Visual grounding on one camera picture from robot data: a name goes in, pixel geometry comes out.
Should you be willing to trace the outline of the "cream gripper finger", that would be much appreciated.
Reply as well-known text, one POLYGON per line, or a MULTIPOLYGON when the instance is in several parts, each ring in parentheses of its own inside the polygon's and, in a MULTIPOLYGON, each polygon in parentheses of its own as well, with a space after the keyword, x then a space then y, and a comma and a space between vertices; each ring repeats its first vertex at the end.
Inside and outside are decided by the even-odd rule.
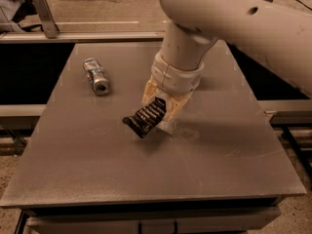
POLYGON ((162 121, 157 125, 157 128, 164 131, 167 134, 174 132, 174 119, 179 114, 181 109, 192 97, 192 92, 181 96, 170 96, 165 92, 161 92, 157 95, 157 98, 161 98, 166 103, 166 113, 162 121))
POLYGON ((143 106, 146 106, 149 103, 153 102, 155 98, 165 99, 166 94, 160 88, 155 79, 153 77, 150 77, 145 85, 141 103, 143 106))

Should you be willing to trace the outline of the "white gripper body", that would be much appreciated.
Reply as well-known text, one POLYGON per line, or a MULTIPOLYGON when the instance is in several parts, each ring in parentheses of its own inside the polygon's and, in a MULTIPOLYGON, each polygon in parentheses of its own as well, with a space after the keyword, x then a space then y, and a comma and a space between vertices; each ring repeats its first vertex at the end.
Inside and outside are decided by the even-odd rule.
POLYGON ((177 69, 165 62, 157 53, 151 67, 151 76, 162 91, 170 96, 181 96, 197 89, 203 70, 203 63, 191 71, 177 69))

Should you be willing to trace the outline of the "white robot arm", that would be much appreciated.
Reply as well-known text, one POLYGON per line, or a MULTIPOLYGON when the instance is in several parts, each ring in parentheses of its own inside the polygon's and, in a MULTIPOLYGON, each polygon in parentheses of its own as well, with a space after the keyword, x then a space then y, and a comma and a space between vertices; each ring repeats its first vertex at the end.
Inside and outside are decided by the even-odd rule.
POLYGON ((159 0, 169 18, 142 98, 143 131, 164 128, 199 85, 203 57, 224 40, 312 94, 312 16, 263 0, 159 0))

